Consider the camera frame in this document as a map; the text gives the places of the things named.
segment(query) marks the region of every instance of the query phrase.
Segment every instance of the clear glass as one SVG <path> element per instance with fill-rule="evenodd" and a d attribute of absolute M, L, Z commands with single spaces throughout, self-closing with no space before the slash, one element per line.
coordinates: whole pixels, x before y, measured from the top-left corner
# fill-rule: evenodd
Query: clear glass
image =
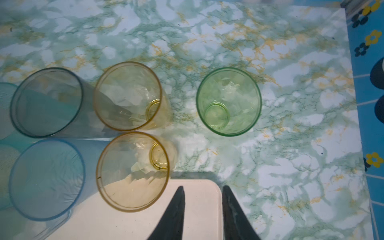
<path fill-rule="evenodd" d="M 108 141 L 46 139 L 30 146 L 10 173 L 9 194 L 19 213 L 49 221 L 97 192 L 97 158 Z"/>
<path fill-rule="evenodd" d="M 219 68 L 201 82 L 196 97 L 203 123 L 222 136 L 238 136 L 260 116 L 262 98 L 256 82 L 236 68 Z"/>
<path fill-rule="evenodd" d="M 118 131 L 152 129 L 169 124 L 172 110 L 156 74 L 137 62 L 110 67 L 97 82 L 94 109 Z"/>
<path fill-rule="evenodd" d="M 114 137 L 93 110 L 93 87 L 64 68 L 45 68 L 24 80 L 11 102 L 11 120 L 22 134 L 44 138 Z"/>
<path fill-rule="evenodd" d="M 163 193 L 176 154 L 171 142 L 144 132 L 115 138 L 97 165 L 96 180 L 102 198 L 124 212 L 148 208 Z"/>

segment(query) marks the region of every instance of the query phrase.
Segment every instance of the black object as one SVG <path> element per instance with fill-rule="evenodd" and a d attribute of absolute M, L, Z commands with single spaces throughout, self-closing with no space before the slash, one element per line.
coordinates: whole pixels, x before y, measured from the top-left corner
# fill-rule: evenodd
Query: black object
<path fill-rule="evenodd" d="M 364 169 L 365 171 L 368 171 L 368 168 L 371 167 L 371 165 L 369 163 L 367 163 L 367 160 L 365 158 L 364 159 Z"/>
<path fill-rule="evenodd" d="M 379 61 L 375 63 L 371 70 L 370 79 L 371 83 L 380 89 L 384 89 L 384 71 L 383 71 L 383 60 L 381 58 Z"/>
<path fill-rule="evenodd" d="M 223 219 L 226 240 L 260 240 L 253 230 L 231 188 L 223 187 Z"/>
<path fill-rule="evenodd" d="M 185 194 L 178 187 L 166 211 L 148 240 L 181 240 L 183 236 Z"/>
<path fill-rule="evenodd" d="M 375 104 L 375 115 L 380 122 L 384 123 L 384 95 Z"/>

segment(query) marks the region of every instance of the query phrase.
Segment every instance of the black pointed object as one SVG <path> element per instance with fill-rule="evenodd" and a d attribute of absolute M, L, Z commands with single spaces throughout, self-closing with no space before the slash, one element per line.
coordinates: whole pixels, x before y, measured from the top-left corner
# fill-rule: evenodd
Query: black pointed object
<path fill-rule="evenodd" d="M 185 194 L 178 187 L 167 209 L 148 240 L 181 240 L 183 236 Z"/>
<path fill-rule="evenodd" d="M 223 187 L 223 220 L 226 240 L 260 240 L 253 230 L 231 188 Z"/>

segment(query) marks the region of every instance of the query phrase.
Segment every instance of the green marble tabletop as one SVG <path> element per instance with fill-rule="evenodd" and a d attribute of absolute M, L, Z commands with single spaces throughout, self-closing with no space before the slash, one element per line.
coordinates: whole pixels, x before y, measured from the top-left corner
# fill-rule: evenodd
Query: green marble tabletop
<path fill-rule="evenodd" d="M 229 185 L 264 240 L 373 239 L 344 10 L 191 0 L 5 0 L 0 81 L 59 66 L 95 83 L 138 61 L 174 111 L 153 130 L 179 151 L 174 177 Z M 195 96 L 210 71 L 257 81 L 255 126 L 208 130 Z"/>

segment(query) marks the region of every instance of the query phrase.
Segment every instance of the black flower pattern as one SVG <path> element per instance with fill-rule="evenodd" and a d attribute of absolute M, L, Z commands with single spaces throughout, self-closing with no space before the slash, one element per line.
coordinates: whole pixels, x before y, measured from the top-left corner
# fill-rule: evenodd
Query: black flower pattern
<path fill-rule="evenodd" d="M 360 45 L 355 48 L 355 57 L 364 56 L 367 53 L 369 46 L 365 45 L 365 43 L 360 43 Z"/>

